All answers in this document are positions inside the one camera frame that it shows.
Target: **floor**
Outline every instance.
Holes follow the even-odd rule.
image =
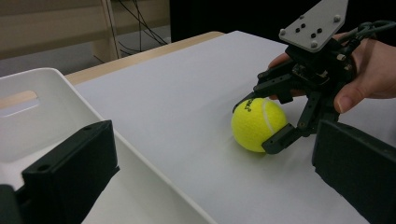
[[[154,49],[171,42],[170,27],[163,26],[142,32],[119,35],[122,57],[139,51]],[[82,43],[66,48],[52,49],[20,57],[0,60],[0,77],[35,69],[52,67],[67,75],[101,64],[91,52],[90,43]]]

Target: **tennis ball logo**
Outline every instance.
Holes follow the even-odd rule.
[[[236,142],[247,150],[265,152],[262,143],[288,124],[282,108],[264,99],[248,99],[233,112],[231,127]]]

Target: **yellow tennis ball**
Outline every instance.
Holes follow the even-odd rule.
[[[288,121],[282,108],[275,102],[264,99],[248,99],[233,112],[231,127],[236,142],[247,150],[265,152],[262,143]]]

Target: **white bin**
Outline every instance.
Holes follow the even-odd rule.
[[[14,96],[23,100],[11,105],[7,100]],[[24,168],[80,128],[101,120],[55,69],[0,77],[0,184],[20,188]],[[116,130],[115,140],[120,171],[84,223],[216,223]]]

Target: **human hand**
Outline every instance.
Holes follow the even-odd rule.
[[[289,56],[282,53],[268,67],[285,62]],[[352,52],[356,76],[334,98],[334,108],[346,113],[364,98],[388,99],[396,97],[396,48],[373,39],[364,39]],[[303,95],[292,91],[293,96]]]

